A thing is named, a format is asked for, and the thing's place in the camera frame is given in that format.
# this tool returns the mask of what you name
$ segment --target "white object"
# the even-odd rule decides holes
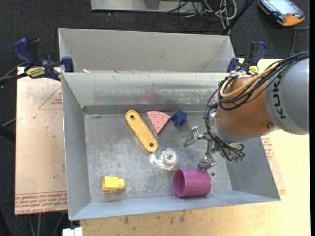
[[[63,229],[63,235],[62,236],[83,236],[82,227],[76,227],[74,229],[65,228],[65,229]]]

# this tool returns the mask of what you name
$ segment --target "black carpet floor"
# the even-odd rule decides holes
[[[247,0],[235,0],[238,9]],[[306,14],[295,27],[283,28],[262,13],[255,0],[232,27],[230,37],[235,55],[248,55],[252,41],[267,45],[268,59],[283,59],[309,47],[310,0],[292,0]],[[53,61],[59,58],[58,28],[103,29],[150,32],[183,32],[220,35],[221,23],[200,19],[182,19],[160,13],[91,11],[90,0],[0,0],[0,77],[21,63],[13,52],[13,44],[21,39],[41,39],[41,52]],[[16,82],[0,85],[0,125],[15,119]],[[15,132],[14,123],[7,126]],[[29,218],[14,216],[15,144],[0,136],[0,209],[11,232],[16,236],[32,235]],[[41,235],[52,235],[60,213],[41,217]],[[33,217],[34,226],[39,217]],[[65,215],[60,228],[69,227]]]

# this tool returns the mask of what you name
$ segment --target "pink foam piece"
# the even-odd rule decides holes
[[[154,132],[158,135],[164,126],[167,124],[168,120],[171,118],[166,113],[160,111],[147,111],[146,115],[153,127]]]

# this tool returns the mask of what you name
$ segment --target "black cable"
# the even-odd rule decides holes
[[[34,226],[33,226],[33,222],[32,222],[32,216],[31,216],[31,215],[29,215],[29,223],[30,223],[30,228],[31,228],[31,234],[32,234],[33,236],[36,236],[35,230],[34,230]]]
[[[0,78],[0,84],[7,83],[9,81],[14,81],[14,80],[26,77],[26,76],[27,76],[27,74],[25,74],[25,73],[18,74],[18,75],[5,76],[5,77]]]
[[[248,99],[251,97],[251,95],[259,88],[261,87],[266,81],[268,81],[270,78],[272,78],[273,76],[275,76],[276,74],[283,72],[284,70],[288,69],[289,67],[291,67],[295,62],[305,59],[309,57],[309,51],[303,51],[300,52],[296,55],[290,56],[286,59],[283,59],[281,61],[275,62],[278,63],[270,72],[268,72],[267,74],[265,74],[263,77],[261,77],[261,79],[259,79],[259,81],[253,86],[253,88],[251,90],[248,90],[247,92],[245,92],[249,87],[252,86],[252,84],[248,85],[238,96],[232,98],[232,99],[223,99],[223,97],[221,96],[221,92],[219,90],[218,92],[218,100],[219,100],[219,104],[220,106],[225,109],[225,110],[233,110],[236,109],[238,107],[240,107],[241,105],[248,103],[254,99],[251,99],[250,101],[248,101]],[[270,66],[267,67],[267,69],[269,69],[270,67],[272,67],[275,63],[271,64]],[[240,103],[235,104],[233,107],[224,107],[222,106],[222,103],[236,103],[236,101],[242,100]]]
[[[61,213],[61,215],[60,215],[60,217],[59,217],[59,219],[58,219],[58,222],[57,222],[57,224],[56,224],[56,227],[55,227],[55,229],[54,229],[54,232],[53,232],[53,235],[52,235],[52,236],[55,236],[55,235],[56,235],[56,232],[57,232],[57,230],[58,230],[58,228],[59,228],[59,224],[60,224],[60,222],[61,222],[61,219],[63,218],[63,215],[64,215],[64,212]]]
[[[7,72],[5,75],[4,75],[4,77],[6,77],[6,76],[9,76],[11,73],[13,73],[18,67],[22,67],[22,66],[25,66],[27,63],[26,62],[24,62],[24,63],[21,63],[21,64],[19,64],[19,65],[17,65],[17,66],[15,66],[14,68],[12,68],[9,72]]]
[[[39,218],[38,218],[37,236],[39,236],[40,234],[40,224],[41,224],[41,213],[39,214]]]
[[[226,35],[230,29],[234,26],[234,24],[237,22],[237,20],[244,14],[244,12],[248,9],[249,6],[254,2],[254,0],[246,0],[246,2],[243,4],[242,8],[239,10],[239,12],[236,14],[236,16],[232,19],[230,24],[226,27],[226,29],[221,33],[221,35]]]

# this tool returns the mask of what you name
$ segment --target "blue clamp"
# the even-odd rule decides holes
[[[177,125],[183,126],[184,123],[186,122],[186,115],[187,113],[183,112],[181,109],[179,109],[172,117],[171,121],[174,122],[174,126],[176,127]]]
[[[25,62],[24,73],[30,78],[49,78],[60,80],[60,73],[54,67],[63,65],[63,72],[74,72],[74,65],[69,56],[62,57],[61,61],[51,63],[50,60],[43,60],[39,51],[40,39],[18,40],[13,50],[15,54]]]
[[[230,64],[228,65],[227,72],[236,71],[236,68],[239,65],[239,61],[240,60],[237,58],[232,58]]]

